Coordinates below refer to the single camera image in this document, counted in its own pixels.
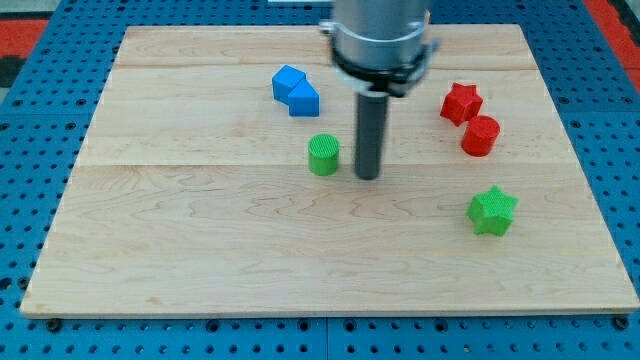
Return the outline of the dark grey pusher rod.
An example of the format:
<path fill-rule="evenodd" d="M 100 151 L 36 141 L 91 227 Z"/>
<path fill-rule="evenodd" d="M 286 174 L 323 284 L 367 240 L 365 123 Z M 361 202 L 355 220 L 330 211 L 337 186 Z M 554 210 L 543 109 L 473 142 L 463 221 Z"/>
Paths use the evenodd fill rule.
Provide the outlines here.
<path fill-rule="evenodd" d="M 379 176 L 389 96 L 386 93 L 357 95 L 354 171 L 363 180 Z"/>

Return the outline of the black clamp ring mount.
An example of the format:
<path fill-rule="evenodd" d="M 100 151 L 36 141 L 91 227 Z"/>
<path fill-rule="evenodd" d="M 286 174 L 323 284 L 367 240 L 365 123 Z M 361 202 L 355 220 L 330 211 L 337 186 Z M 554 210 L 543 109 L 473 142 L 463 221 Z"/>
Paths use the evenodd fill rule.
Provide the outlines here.
<path fill-rule="evenodd" d="M 356 65 L 340 55 L 331 45 L 331 64 L 338 77 L 357 93 L 377 96 L 385 93 L 388 96 L 405 97 L 417 86 L 429 71 L 432 56 L 439 50 L 440 39 L 435 38 L 421 46 L 421 52 L 408 64 L 393 69 L 375 70 Z"/>

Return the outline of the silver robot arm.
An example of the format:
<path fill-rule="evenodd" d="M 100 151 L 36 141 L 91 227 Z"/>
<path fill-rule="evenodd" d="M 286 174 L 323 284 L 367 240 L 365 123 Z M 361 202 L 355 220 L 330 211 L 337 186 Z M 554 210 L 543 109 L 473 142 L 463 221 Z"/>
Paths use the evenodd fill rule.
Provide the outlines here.
<path fill-rule="evenodd" d="M 428 0 L 335 0 L 319 23 L 330 60 L 355 92 L 354 172 L 374 180 L 381 171 L 390 98 L 403 98 L 426 75 L 437 39 L 427 39 Z"/>

